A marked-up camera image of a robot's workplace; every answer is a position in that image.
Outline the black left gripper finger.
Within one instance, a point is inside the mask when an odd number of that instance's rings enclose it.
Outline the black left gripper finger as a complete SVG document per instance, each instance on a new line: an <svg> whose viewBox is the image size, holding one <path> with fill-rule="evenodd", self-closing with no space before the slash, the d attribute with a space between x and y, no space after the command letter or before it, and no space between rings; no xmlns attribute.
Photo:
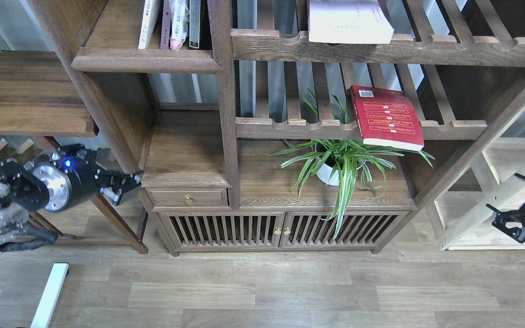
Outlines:
<svg viewBox="0 0 525 328"><path fill-rule="evenodd" d="M119 171L98 169L96 171L96 185L101 195L108 196L113 205L119 205L123 195L141 185L143 170L135 174L124 174Z"/></svg>
<svg viewBox="0 0 525 328"><path fill-rule="evenodd" d="M66 158L82 159L87 163L106 160L110 156L109 148L87 149L83 144L71 144L57 147L53 150L51 160L58 161Z"/></svg>

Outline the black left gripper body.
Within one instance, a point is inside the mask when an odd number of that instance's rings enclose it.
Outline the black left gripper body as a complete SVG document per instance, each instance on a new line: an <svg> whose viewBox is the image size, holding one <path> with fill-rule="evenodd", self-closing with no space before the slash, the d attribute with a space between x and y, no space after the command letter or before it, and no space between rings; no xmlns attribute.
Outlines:
<svg viewBox="0 0 525 328"><path fill-rule="evenodd" d="M95 168L81 158L60 152L54 152L47 162L38 162L32 174L48 189L45 209L61 212L98 195L101 187L94 178Z"/></svg>

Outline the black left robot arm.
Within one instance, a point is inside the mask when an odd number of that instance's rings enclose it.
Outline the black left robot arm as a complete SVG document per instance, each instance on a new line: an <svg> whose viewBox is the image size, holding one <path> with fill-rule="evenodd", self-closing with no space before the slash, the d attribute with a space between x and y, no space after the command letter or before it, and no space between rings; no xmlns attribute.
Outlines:
<svg viewBox="0 0 525 328"><path fill-rule="evenodd" d="M61 212L94 196L107 195L114 205L141 185L142 171L106 170L98 152L76 143L55 148L47 161L0 162L0 252L31 251L54 244L59 234L28 221L29 212Z"/></svg>

